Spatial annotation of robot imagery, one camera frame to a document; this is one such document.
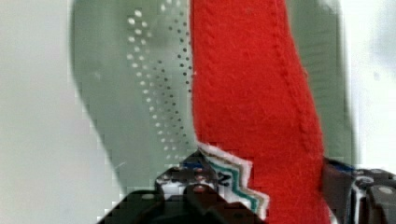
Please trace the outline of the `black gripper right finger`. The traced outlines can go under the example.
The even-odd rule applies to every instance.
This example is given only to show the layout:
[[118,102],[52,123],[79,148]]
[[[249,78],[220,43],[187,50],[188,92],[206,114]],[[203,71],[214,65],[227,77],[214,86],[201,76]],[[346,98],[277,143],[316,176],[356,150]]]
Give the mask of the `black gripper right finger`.
[[338,224],[396,224],[395,174],[325,158],[323,197]]

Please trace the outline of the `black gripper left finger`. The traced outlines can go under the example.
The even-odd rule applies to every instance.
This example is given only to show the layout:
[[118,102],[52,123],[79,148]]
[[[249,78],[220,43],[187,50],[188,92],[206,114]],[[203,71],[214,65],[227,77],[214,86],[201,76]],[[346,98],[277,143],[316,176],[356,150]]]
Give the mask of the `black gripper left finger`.
[[97,224],[265,224],[264,200],[243,188],[240,170],[201,150],[154,186],[129,193]]

